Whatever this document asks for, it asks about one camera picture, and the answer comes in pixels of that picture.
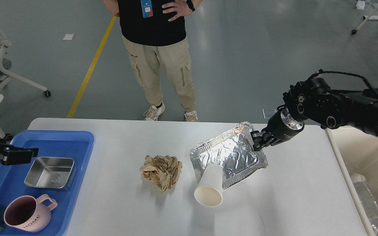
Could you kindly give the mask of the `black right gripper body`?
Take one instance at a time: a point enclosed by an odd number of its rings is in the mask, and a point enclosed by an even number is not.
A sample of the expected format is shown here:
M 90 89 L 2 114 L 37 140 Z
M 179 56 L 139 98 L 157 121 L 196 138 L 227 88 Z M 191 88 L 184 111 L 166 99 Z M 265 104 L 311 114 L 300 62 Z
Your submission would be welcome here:
M 290 140 L 303 131 L 304 122 L 292 118 L 288 109 L 280 109 L 268 121 L 263 129 L 263 141 L 266 145 L 277 145 Z

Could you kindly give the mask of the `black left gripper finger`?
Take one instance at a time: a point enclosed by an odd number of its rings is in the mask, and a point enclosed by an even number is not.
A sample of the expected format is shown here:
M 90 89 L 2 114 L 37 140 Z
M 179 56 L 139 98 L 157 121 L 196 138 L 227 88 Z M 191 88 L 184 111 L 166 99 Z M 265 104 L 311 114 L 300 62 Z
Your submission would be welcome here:
M 0 144 L 9 144 L 13 139 L 13 135 L 7 133 L 3 138 L 0 138 Z
M 33 157 L 38 155 L 38 148 L 24 149 L 24 148 L 3 148 L 0 150 L 3 158 L 0 163 L 4 166 L 28 164 Z

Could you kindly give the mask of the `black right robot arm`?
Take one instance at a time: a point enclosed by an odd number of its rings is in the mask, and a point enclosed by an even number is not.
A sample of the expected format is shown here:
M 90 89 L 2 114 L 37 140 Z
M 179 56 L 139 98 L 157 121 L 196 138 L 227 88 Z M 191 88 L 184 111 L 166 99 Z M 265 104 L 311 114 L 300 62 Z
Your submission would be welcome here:
M 252 131 L 253 149 L 260 151 L 290 140 L 304 129 L 310 119 L 322 129 L 351 126 L 378 137 L 378 88 L 362 78 L 363 91 L 331 89 L 320 77 L 320 69 L 307 80 L 290 85 L 283 93 L 284 104 L 269 119 L 261 131 Z

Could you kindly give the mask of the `person's left hand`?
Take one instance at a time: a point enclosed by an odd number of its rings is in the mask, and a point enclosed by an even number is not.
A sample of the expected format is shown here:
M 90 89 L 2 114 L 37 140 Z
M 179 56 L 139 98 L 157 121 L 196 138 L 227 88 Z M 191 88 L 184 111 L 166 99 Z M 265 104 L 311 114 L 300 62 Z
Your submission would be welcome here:
M 168 19 L 169 22 L 176 20 L 180 17 L 185 17 L 191 15 L 193 10 L 188 5 L 187 1 L 185 0 L 174 0 L 173 2 L 166 3 L 162 5 L 162 13 L 174 13 L 174 16 Z

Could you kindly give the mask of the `person's right hand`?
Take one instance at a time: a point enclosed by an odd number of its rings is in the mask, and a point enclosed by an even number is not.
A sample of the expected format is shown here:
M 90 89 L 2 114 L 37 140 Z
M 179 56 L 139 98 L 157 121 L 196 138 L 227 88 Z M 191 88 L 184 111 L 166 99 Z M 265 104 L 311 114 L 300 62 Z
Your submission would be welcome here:
M 120 10 L 117 4 L 106 5 L 106 8 L 111 12 L 113 16 L 120 17 Z

